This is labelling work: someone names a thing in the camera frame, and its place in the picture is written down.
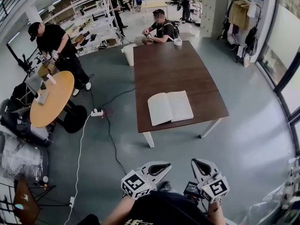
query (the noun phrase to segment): black cap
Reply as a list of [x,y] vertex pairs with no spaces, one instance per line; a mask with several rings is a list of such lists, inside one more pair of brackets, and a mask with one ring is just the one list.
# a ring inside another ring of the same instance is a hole
[[31,42],[36,39],[38,35],[38,27],[41,23],[40,22],[34,22],[30,27],[28,28],[28,33],[30,35]]
[[153,15],[155,16],[156,14],[162,14],[162,15],[165,15],[165,11],[162,10],[162,9],[157,9],[153,12]]

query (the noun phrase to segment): round wooden table top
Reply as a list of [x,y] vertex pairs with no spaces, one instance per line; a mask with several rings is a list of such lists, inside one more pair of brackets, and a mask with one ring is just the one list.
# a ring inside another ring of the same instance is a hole
[[49,95],[44,105],[40,105],[34,99],[30,109],[30,121],[36,128],[41,128],[49,125],[66,106],[71,97],[74,88],[74,77],[69,71],[62,71],[55,75],[53,78],[56,84],[47,80],[46,88]]

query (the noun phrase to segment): white bin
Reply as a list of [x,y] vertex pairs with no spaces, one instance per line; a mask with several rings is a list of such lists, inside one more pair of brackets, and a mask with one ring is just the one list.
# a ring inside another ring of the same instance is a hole
[[130,66],[134,65],[133,61],[133,48],[136,47],[137,45],[135,43],[129,44],[121,49],[122,53],[125,54],[127,61]]

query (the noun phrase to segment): plastic wrap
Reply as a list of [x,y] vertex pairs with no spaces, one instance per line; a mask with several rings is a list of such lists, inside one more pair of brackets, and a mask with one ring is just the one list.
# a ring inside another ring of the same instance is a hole
[[280,209],[284,184],[267,194],[261,203],[252,205],[240,225],[270,225]]
[[1,175],[17,179],[24,174],[27,181],[36,182],[47,175],[48,156],[43,147],[30,145],[23,140],[0,131]]

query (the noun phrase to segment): white tape roll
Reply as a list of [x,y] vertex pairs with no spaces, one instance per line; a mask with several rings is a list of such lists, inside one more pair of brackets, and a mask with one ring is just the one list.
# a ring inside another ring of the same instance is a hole
[[182,40],[181,40],[180,38],[175,38],[175,39],[174,39],[174,44],[175,44],[176,46],[181,46],[181,45],[182,45]]

